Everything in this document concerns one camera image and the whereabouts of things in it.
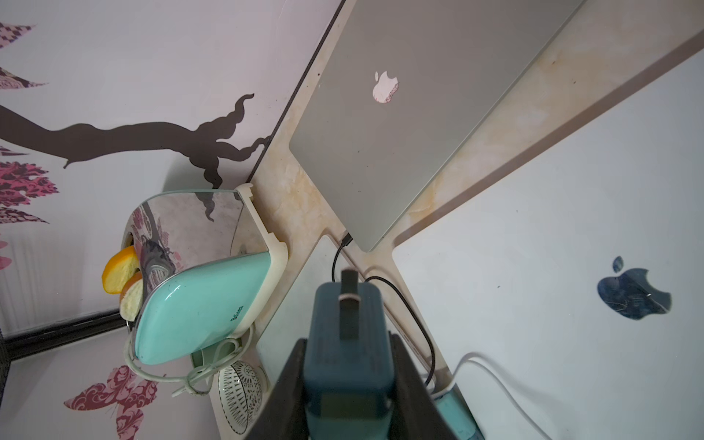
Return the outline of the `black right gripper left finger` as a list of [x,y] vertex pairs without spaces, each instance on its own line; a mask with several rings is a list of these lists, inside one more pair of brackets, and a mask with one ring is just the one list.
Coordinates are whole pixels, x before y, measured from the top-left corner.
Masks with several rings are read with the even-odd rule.
[[307,438],[303,374],[306,343],[305,338],[300,338],[293,346],[269,400],[246,436],[247,440]]

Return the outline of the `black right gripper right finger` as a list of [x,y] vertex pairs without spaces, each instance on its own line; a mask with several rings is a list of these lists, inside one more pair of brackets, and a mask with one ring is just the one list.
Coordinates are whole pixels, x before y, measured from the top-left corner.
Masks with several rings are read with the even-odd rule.
[[394,366],[389,439],[451,439],[456,436],[436,410],[401,337],[389,334]]

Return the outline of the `teal charger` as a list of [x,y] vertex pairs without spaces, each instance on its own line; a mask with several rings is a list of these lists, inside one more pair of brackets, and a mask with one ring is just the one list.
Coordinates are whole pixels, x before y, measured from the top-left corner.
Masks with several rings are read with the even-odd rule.
[[434,404],[456,439],[484,440],[480,427],[457,390],[451,390],[441,397],[434,397]]
[[354,269],[316,291],[304,369],[312,439],[386,439],[395,373],[380,291]]

